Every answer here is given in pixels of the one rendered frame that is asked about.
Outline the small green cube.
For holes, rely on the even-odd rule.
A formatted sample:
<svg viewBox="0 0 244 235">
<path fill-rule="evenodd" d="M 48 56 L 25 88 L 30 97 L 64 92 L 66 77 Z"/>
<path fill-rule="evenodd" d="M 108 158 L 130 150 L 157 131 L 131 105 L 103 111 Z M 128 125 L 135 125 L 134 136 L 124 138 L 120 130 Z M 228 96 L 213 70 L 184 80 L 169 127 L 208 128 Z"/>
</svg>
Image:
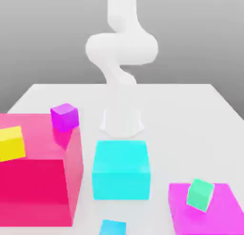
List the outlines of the small green cube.
<svg viewBox="0 0 244 235">
<path fill-rule="evenodd" d="M 215 185 L 195 178 L 188 188 L 186 203 L 202 212 L 207 212 L 213 197 Z"/>
</svg>

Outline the small yellow cube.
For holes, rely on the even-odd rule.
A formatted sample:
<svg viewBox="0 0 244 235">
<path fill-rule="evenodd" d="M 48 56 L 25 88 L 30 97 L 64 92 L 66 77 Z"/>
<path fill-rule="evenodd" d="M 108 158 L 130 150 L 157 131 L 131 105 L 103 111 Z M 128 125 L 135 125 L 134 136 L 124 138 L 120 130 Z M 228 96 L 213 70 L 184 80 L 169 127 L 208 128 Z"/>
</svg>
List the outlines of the small yellow cube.
<svg viewBox="0 0 244 235">
<path fill-rule="evenodd" d="M 26 156 L 21 126 L 0 129 L 0 162 Z"/>
</svg>

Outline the large pink box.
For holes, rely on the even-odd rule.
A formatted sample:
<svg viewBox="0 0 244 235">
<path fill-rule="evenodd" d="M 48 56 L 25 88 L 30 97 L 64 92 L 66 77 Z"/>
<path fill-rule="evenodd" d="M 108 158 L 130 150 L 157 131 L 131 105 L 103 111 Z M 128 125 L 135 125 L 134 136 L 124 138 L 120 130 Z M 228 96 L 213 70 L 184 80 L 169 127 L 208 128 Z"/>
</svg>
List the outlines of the large pink box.
<svg viewBox="0 0 244 235">
<path fill-rule="evenodd" d="M 50 114 L 0 114 L 20 126 L 26 156 L 0 162 L 0 227 L 73 225 L 83 177 L 81 132 L 60 132 Z"/>
</svg>

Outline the small light blue cube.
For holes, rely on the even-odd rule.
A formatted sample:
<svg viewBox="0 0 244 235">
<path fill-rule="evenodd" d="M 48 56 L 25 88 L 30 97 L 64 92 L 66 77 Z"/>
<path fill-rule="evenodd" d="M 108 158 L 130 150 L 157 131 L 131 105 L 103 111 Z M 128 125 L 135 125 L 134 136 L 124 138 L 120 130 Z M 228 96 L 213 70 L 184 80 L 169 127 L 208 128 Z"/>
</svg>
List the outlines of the small light blue cube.
<svg viewBox="0 0 244 235">
<path fill-rule="evenodd" d="M 126 235 L 126 223 L 103 220 L 99 235 Z"/>
</svg>

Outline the large cyan box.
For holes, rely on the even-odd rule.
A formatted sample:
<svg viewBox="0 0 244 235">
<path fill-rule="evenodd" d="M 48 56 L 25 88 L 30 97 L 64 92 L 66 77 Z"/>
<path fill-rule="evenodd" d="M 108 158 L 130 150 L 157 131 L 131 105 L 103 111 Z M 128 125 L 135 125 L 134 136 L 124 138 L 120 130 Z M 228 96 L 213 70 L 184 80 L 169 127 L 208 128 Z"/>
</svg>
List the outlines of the large cyan box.
<svg viewBox="0 0 244 235">
<path fill-rule="evenodd" d="M 148 200 L 151 169 L 144 140 L 99 140 L 92 168 L 95 200 Z"/>
</svg>

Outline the small purple cube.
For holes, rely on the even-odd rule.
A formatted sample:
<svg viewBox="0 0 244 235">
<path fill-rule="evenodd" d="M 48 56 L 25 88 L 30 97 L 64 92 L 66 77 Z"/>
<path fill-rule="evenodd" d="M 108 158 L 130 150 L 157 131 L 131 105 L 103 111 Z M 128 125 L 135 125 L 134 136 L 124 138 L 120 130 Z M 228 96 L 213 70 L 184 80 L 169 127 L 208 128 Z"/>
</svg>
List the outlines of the small purple cube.
<svg viewBox="0 0 244 235">
<path fill-rule="evenodd" d="M 69 103 L 51 107 L 51 121 L 54 128 L 66 132 L 79 126 L 78 109 Z"/>
</svg>

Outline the large magenta box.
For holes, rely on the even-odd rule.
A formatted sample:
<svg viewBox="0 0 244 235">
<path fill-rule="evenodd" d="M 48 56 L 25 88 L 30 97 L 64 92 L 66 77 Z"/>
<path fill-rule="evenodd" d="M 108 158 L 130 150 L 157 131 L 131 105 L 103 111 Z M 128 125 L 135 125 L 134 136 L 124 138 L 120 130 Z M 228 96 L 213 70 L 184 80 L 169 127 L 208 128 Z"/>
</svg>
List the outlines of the large magenta box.
<svg viewBox="0 0 244 235">
<path fill-rule="evenodd" d="M 169 184 L 168 203 L 176 235 L 244 235 L 244 212 L 228 184 L 215 184 L 207 212 L 187 205 L 189 186 Z"/>
</svg>

